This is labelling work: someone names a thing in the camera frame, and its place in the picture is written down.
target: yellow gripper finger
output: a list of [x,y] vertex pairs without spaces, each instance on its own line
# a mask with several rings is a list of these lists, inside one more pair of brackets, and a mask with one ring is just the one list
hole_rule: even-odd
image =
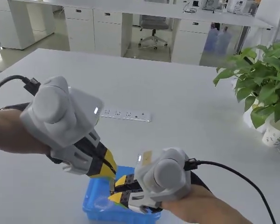
[[118,181],[116,181],[115,186],[120,186],[120,185],[124,185],[126,182],[126,175],[123,175],[121,178],[119,178]]
[[127,190],[126,192],[119,192],[108,197],[108,199],[115,204],[128,209],[129,208],[129,198],[131,191]]

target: floor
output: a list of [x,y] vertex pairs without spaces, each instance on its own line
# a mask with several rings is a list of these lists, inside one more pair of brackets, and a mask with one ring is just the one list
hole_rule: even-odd
[[[65,23],[64,13],[57,11],[54,13],[56,31],[51,36],[37,42],[36,44],[28,47],[25,50],[16,50],[16,49],[2,49],[0,50],[0,71],[5,70],[9,66],[13,65],[17,61],[21,60],[26,55],[30,54],[37,48],[44,49],[55,49],[55,50],[64,50],[69,51],[69,41],[67,35],[67,28]],[[229,28],[229,31],[232,33],[232,40],[228,48],[227,54],[234,53],[234,46],[237,42],[237,37],[240,34],[240,28],[233,26]],[[160,38],[168,41],[168,46],[164,46],[160,43],[158,49],[155,50],[152,43],[142,44],[141,47],[138,47],[138,42],[140,38],[151,35],[150,30],[140,31],[139,27],[133,27],[132,32],[132,43],[125,55],[128,58],[138,58],[145,60],[154,60],[162,62],[171,62],[170,55],[170,43],[171,43],[171,32],[170,31],[157,31],[156,35]],[[212,66],[218,67],[224,63],[225,57],[218,57],[216,55],[204,52],[200,65],[203,66]]]

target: white table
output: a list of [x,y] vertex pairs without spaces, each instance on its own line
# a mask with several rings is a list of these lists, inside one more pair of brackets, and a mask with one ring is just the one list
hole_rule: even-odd
[[[143,150],[180,147],[189,157],[221,162],[251,178],[280,223],[280,153],[245,126],[230,82],[214,87],[214,68],[38,49],[0,80],[10,75],[40,82],[64,76],[105,106],[151,112],[151,123],[101,118],[96,130],[118,165],[134,166]],[[20,81],[0,89],[0,107],[31,99]],[[245,181],[207,165],[197,173],[253,223],[270,223],[260,196]],[[0,151],[0,224],[88,224],[82,212],[87,184],[86,176],[64,173],[45,156]],[[160,223],[182,222],[164,212]]]
[[106,12],[120,12],[131,14],[155,15],[177,19],[197,20],[207,22],[226,23],[231,25],[272,28],[271,25],[251,16],[231,13],[215,13],[199,10],[197,13],[183,13],[180,4],[158,4],[134,0],[14,0],[35,2],[40,4],[58,5],[64,7],[80,7],[101,9]]

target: blue container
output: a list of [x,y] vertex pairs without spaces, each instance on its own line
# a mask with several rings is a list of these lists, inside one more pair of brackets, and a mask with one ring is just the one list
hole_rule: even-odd
[[[116,178],[134,173],[132,167],[118,167]],[[109,182],[105,179],[90,179],[83,202],[83,211],[90,220],[114,221],[126,224],[155,224],[161,213],[140,214],[125,209],[108,200]]]

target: forearm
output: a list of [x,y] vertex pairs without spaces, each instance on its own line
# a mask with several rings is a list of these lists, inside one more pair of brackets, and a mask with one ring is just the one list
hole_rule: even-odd
[[50,148],[31,136],[20,120],[21,111],[0,111],[0,149],[11,153],[48,154]]
[[184,199],[163,202],[162,207],[188,223],[199,224],[252,224],[237,210],[216,198],[202,186],[191,185]]
[[205,211],[196,217],[199,224],[252,224],[227,203],[214,198],[208,201]]

